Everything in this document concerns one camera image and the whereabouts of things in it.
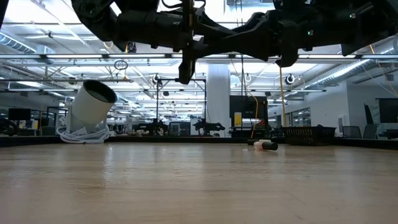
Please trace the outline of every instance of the pillar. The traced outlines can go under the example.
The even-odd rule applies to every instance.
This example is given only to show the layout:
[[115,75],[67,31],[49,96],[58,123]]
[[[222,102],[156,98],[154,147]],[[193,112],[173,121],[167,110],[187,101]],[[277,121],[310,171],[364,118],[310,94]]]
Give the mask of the pillar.
[[[229,118],[230,71],[227,64],[209,64],[207,73],[207,114],[209,123],[220,123],[228,133],[231,127]],[[224,137],[224,131],[216,132]]]

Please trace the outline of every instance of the yellow cable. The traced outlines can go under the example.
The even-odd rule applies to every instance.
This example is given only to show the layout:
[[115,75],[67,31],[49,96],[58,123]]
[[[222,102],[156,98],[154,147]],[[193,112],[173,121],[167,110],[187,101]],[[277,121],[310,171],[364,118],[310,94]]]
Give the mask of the yellow cable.
[[107,49],[111,49],[111,48],[113,47],[113,42],[111,43],[111,46],[110,46],[110,47],[108,47],[108,46],[106,45],[106,43],[104,42],[104,46],[105,46]]
[[248,91],[248,93],[254,98],[254,100],[256,101],[256,117],[254,120],[254,127],[253,130],[251,131],[251,138],[253,138],[254,135],[254,130],[256,130],[256,121],[257,121],[257,116],[258,116],[258,112],[259,112],[259,101],[257,100],[257,98],[255,96],[253,96],[253,94],[251,94],[251,92]]
[[[373,49],[373,46],[370,45],[370,47],[371,47],[372,53],[373,53],[373,54],[376,54],[376,52],[375,52],[374,49]],[[386,81],[387,81],[388,85],[390,86],[391,90],[395,93],[395,96],[398,97],[398,93],[396,92],[396,90],[394,89],[394,87],[392,87],[391,83],[388,82],[387,75],[384,73],[384,70],[383,70],[383,68],[381,67],[380,63],[378,62],[377,64],[379,65],[379,68],[381,69],[381,72],[383,73],[384,78],[386,79]]]
[[284,127],[286,127],[286,115],[285,115],[285,93],[284,93],[284,85],[282,83],[282,67],[279,67],[279,82],[280,82],[280,95],[282,96],[282,112],[284,119]]

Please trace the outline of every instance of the black crate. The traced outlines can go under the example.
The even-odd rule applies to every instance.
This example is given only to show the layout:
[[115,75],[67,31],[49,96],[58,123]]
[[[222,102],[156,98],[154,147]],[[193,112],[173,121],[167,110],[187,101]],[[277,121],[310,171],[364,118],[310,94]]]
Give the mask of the black crate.
[[293,127],[283,128],[285,142],[297,146],[326,146],[332,143],[336,128]]

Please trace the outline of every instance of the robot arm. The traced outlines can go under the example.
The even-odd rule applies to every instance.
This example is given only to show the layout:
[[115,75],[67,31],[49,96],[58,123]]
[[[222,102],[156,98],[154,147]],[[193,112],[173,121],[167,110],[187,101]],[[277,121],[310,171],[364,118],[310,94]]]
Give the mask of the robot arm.
[[[273,0],[275,10],[257,12],[243,26],[227,29],[212,21],[195,0],[181,0],[173,11],[157,12],[160,0],[72,0],[84,25],[102,41],[113,41],[122,51],[130,41],[170,47],[183,52],[179,68],[187,84],[196,59],[211,54],[239,52],[263,61],[280,56],[281,67],[293,65],[298,49],[341,44],[342,54],[398,32],[395,0]],[[115,2],[120,15],[110,9]],[[194,35],[202,35],[194,40]]]

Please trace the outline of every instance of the wooden table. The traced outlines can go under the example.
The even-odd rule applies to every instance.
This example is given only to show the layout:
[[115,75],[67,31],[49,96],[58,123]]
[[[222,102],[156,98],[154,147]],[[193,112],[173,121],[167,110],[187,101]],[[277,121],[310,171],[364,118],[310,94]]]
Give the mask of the wooden table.
[[397,161],[347,147],[7,147],[0,223],[397,223]]

